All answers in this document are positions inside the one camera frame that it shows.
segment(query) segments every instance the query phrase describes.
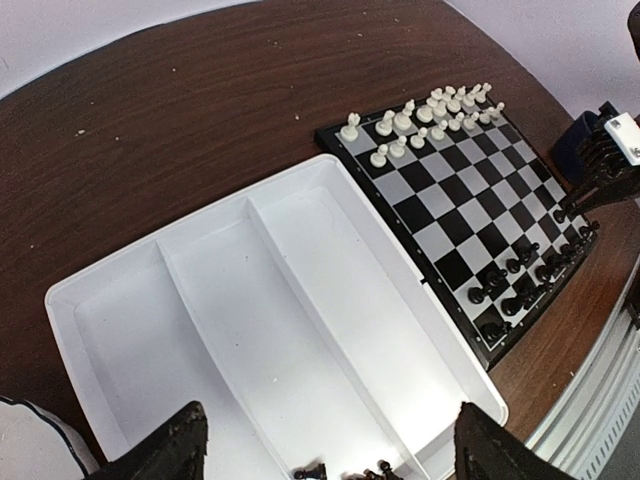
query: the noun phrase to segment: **white square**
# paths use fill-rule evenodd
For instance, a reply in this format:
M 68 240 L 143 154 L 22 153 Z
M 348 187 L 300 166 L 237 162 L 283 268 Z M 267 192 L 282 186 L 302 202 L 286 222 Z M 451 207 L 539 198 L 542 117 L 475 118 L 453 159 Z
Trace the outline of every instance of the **white square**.
M 473 235 L 458 245 L 458 253 L 475 275 L 493 260 L 480 239 Z
M 422 200 L 422 203 L 424 203 L 424 206 L 427 207 L 434 219 L 440 218 L 455 208 L 449 196 L 437 183 L 418 193 L 418 198 Z
M 489 157 L 489 161 L 493 164 L 496 169 L 502 174 L 503 177 L 507 177 L 511 173 L 515 172 L 515 167 L 511 164 L 511 162 L 504 156 L 502 152 L 496 152 Z
M 494 185 L 493 191 L 507 208 L 513 207 L 520 201 L 520 197 L 506 180 L 502 180 L 500 183 Z
M 475 303 L 471 303 L 469 301 L 469 289 L 473 287 L 482 288 L 482 285 L 480 284 L 480 282 L 476 277 L 470 278 L 467 281 L 467 283 L 465 283 L 464 285 L 462 285 L 462 287 L 460 287 L 458 290 L 453 292 L 453 296 L 458 301 L 460 308 L 462 308 L 462 311 L 472 322 L 476 318 L 478 318 L 482 314 L 482 312 L 484 312 L 492 304 L 491 299 L 489 297 L 485 298 L 484 302 L 480 303 L 479 305 L 476 305 Z
M 529 213 L 531 213 L 531 216 L 536 222 L 547 214 L 547 209 L 544 208 L 538 196 L 533 192 L 527 195 L 524 200 L 522 200 L 522 203 L 527 207 L 527 210 L 529 210 Z
M 509 245 L 519 239 L 524 233 L 522 227 L 518 225 L 518 222 L 516 222 L 516 219 L 513 218 L 513 215 L 511 215 L 508 210 L 496 218 L 493 223 L 498 227 L 498 230 L 500 230 L 500 233 L 502 233 L 502 236 Z
M 413 238 L 431 263 L 435 263 L 452 251 L 455 247 L 438 222 L 416 233 Z
M 474 233 L 479 232 L 491 223 L 491 217 L 475 198 L 461 206 L 458 211 Z
M 458 172 L 458 177 L 462 180 L 462 183 L 467 186 L 473 196 L 489 188 L 487 181 L 474 166 L 467 167 L 461 172 Z
M 529 188 L 531 188 L 531 190 L 535 190 L 540 185 L 542 185 L 540 177 L 536 175 L 536 172 L 534 172 L 529 165 L 526 165 L 525 167 L 518 170 L 518 173 L 524 179 L 527 185 L 529 185 Z
M 445 158 L 439 153 L 433 153 L 428 157 L 420 159 L 420 163 L 427 169 L 427 172 L 433 177 L 436 182 L 440 182 L 445 178 L 449 178 L 455 172 L 451 165 L 447 163 Z

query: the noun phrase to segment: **chessboard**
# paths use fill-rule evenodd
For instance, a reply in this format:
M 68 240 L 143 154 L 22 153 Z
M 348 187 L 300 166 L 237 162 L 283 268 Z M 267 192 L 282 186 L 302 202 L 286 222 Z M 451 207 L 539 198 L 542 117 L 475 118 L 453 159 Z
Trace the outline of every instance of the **chessboard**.
M 486 97 L 461 107 L 470 116 L 496 104 Z M 355 139 L 343 139 L 341 123 L 317 130 L 316 142 L 341 160 L 488 370 L 567 285 L 591 251 L 597 225 L 583 216 L 554 219 L 566 193 L 505 114 L 475 128 L 445 129 L 441 140 L 423 130 L 424 146 L 406 142 L 396 158 L 380 145 L 454 117 L 447 112 L 425 123 L 416 109 L 407 129 L 393 124 L 383 136 L 376 124 L 386 111 L 358 119 Z M 371 156 L 381 151 L 387 161 L 374 167 Z

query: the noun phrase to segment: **chessboard border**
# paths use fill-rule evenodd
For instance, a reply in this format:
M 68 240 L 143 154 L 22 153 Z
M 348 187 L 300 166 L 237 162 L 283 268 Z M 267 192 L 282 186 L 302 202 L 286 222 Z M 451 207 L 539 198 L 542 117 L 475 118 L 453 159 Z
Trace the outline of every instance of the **chessboard border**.
M 418 99 L 416 103 L 423 104 L 426 102 L 427 98 L 428 97 Z M 495 106 L 496 104 L 489 97 L 487 97 L 486 102 L 478 104 L 480 108 L 487 108 L 492 105 Z M 374 120 L 382 118 L 384 112 L 386 112 L 387 110 L 394 110 L 398 112 L 401 111 L 403 107 L 404 104 L 400 104 L 394 107 L 378 110 L 374 113 L 366 114 L 362 117 L 361 123 L 370 123 Z M 507 123 L 516 130 L 522 141 L 525 142 L 525 144 L 536 154 L 536 157 L 540 159 L 544 167 L 558 182 L 560 188 L 562 188 L 563 192 L 566 195 L 567 190 L 564 187 L 562 181 L 560 181 L 556 172 L 549 167 L 547 162 L 544 160 L 544 157 L 542 157 L 538 153 L 533 145 L 531 145 L 527 138 L 516 127 L 516 125 L 509 119 L 506 114 L 504 114 L 504 112 L 503 117 L 505 118 Z M 343 125 L 344 123 L 332 124 L 331 126 L 317 129 L 314 135 L 316 143 L 324 151 L 334 154 L 340 159 L 347 171 L 354 178 L 358 186 L 362 189 L 366 197 L 373 204 L 382 219 L 391 229 L 400 244 L 403 246 L 405 251 L 408 253 L 408 255 L 411 257 L 413 262 L 416 264 L 416 266 L 424 276 L 423 279 L 419 280 L 420 283 L 423 286 L 426 283 L 431 289 L 433 289 L 439 301 L 443 304 L 445 310 L 451 316 L 454 323 L 457 325 L 457 327 L 460 329 L 461 333 L 467 340 L 467 343 L 474 351 L 476 357 L 478 357 L 478 359 L 480 360 L 483 368 L 487 371 L 490 370 L 529 331 L 533 324 L 543 315 L 549 304 L 552 303 L 553 300 L 555 300 L 555 298 L 558 296 L 558 294 L 565 288 L 575 272 L 580 268 L 584 260 L 593 249 L 595 241 L 597 240 L 597 233 L 592 233 L 590 237 L 591 240 L 586 245 L 584 253 L 580 255 L 580 257 L 578 257 L 575 262 L 567 267 L 558 277 L 554 285 L 558 283 L 559 285 L 557 285 L 551 292 L 543 295 L 542 298 L 529 311 L 529 313 L 527 313 L 527 315 L 517 324 L 516 327 L 514 327 L 514 329 L 506 336 L 506 338 L 504 338 L 500 342 L 501 348 L 497 347 L 497 345 L 488 347 L 487 343 L 482 338 L 482 335 L 480 334 L 478 328 L 475 326 L 475 323 L 464 314 L 462 308 L 458 304 L 458 301 L 453 296 L 453 292 L 451 292 L 449 287 L 446 286 L 444 279 L 438 273 L 435 266 L 427 259 L 426 255 L 422 252 L 420 246 L 413 238 L 408 228 L 404 225 L 401 218 L 393 210 L 393 207 L 384 199 L 382 194 L 376 188 L 373 181 L 369 179 L 368 175 L 362 169 L 362 167 L 357 164 L 355 158 L 343 147 L 342 143 L 338 139 L 338 136 L 336 135 Z M 582 215 L 582 217 L 585 219 L 585 221 L 588 222 L 585 215 Z

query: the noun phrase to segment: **chess piece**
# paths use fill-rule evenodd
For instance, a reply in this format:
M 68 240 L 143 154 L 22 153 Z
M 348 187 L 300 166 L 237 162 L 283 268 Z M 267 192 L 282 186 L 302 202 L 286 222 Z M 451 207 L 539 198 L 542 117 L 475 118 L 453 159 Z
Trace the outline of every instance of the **chess piece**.
M 473 112 L 471 115 L 464 118 L 462 126 L 467 130 L 473 130 L 477 127 L 476 122 L 478 121 L 478 118 L 480 118 L 480 114 L 478 112 Z
M 391 465 L 385 460 L 382 460 L 380 462 L 380 470 L 382 470 L 382 473 L 384 474 L 386 480 L 404 480 L 402 477 L 399 477 L 398 475 L 393 473 L 393 471 L 391 470 Z
M 360 125 L 360 115 L 357 113 L 350 113 L 347 117 L 347 124 L 340 129 L 340 137 L 345 142 L 354 142 L 358 138 L 358 129 Z
M 581 226 L 578 231 L 583 238 L 590 238 L 593 233 L 600 230 L 600 222 L 593 221 L 588 225 Z
M 418 133 L 413 135 L 409 140 L 411 142 L 411 146 L 416 150 L 420 150 L 421 148 L 424 148 L 424 144 L 425 144 L 424 139 L 427 137 L 427 133 L 428 133 L 428 130 L 426 127 L 422 127 L 420 130 L 418 130 Z
M 480 327 L 480 333 L 489 343 L 494 343 L 504 337 L 511 330 L 511 324 L 507 322 L 490 322 Z
M 393 158 L 400 158 L 404 155 L 405 145 L 407 144 L 407 137 L 400 135 L 398 140 L 393 142 L 389 147 L 389 153 Z
M 539 243 L 533 243 L 524 248 L 516 248 L 515 251 L 518 258 L 510 258 L 507 260 L 507 270 L 509 270 L 510 273 L 518 273 L 520 271 L 520 267 L 524 267 L 531 259 L 533 252 L 536 252 L 539 249 Z
M 431 120 L 433 120 L 433 108 L 430 107 L 428 104 L 423 105 L 416 112 L 416 116 L 418 117 L 418 120 L 420 120 L 421 122 L 429 123 Z
M 475 305 L 479 305 L 484 301 L 484 299 L 489 295 L 495 287 L 500 284 L 500 281 L 507 276 L 506 270 L 500 271 L 490 271 L 487 273 L 487 277 L 485 279 L 485 284 L 482 288 L 479 287 L 471 287 L 467 296 L 469 301 Z
M 378 147 L 378 150 L 373 152 L 369 157 L 369 162 L 375 168 L 382 168 L 387 164 L 387 152 L 389 151 L 389 147 L 385 144 L 382 144 Z
M 393 117 L 395 116 L 396 112 L 393 110 L 387 110 L 384 112 L 382 120 L 376 123 L 376 132 L 383 137 L 391 135 L 391 132 L 393 131 Z
M 409 128 L 411 127 L 411 114 L 413 113 L 415 107 L 415 102 L 413 100 L 409 100 L 407 103 L 405 103 L 402 112 L 393 117 L 393 124 L 398 130 L 409 130 Z
M 327 480 L 327 469 L 324 463 L 319 463 L 313 470 L 298 470 L 293 474 L 293 478 L 296 480 L 316 479 Z

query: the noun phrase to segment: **black chess piece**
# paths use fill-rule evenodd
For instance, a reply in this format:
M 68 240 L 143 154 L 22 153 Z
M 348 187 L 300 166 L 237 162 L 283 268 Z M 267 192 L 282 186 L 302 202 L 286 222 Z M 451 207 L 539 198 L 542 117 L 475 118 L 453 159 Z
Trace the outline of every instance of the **black chess piece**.
M 510 258 L 507 260 L 507 270 L 511 273 L 518 273 L 520 267 L 524 267 L 529 260 L 533 252 L 537 252 L 540 249 L 539 243 L 532 243 L 528 247 L 516 248 L 516 255 L 518 258 Z
M 393 471 L 391 470 L 391 464 L 385 460 L 382 460 L 380 462 L 380 470 L 382 470 L 382 473 L 384 473 L 384 477 L 386 478 L 386 480 L 404 480 L 402 477 L 399 477 L 395 473 L 393 473 Z
M 597 230 L 600 230 L 600 222 L 596 221 L 589 223 L 589 225 L 583 225 L 578 229 L 580 236 L 583 238 L 591 237 Z
M 499 270 L 499 271 L 492 270 L 489 273 L 487 273 L 485 284 L 482 288 L 472 287 L 469 289 L 469 293 L 468 293 L 469 301 L 476 305 L 479 303 L 482 303 L 485 297 L 489 295 L 491 291 L 500 284 L 500 281 L 503 278 L 506 278 L 506 276 L 507 276 L 506 270 Z
M 497 342 L 511 330 L 511 325 L 506 322 L 489 322 L 480 327 L 480 333 L 489 342 Z
M 314 478 L 316 480 L 327 480 L 327 469 L 324 463 L 319 463 L 313 470 L 298 470 L 293 474 L 296 480 Z

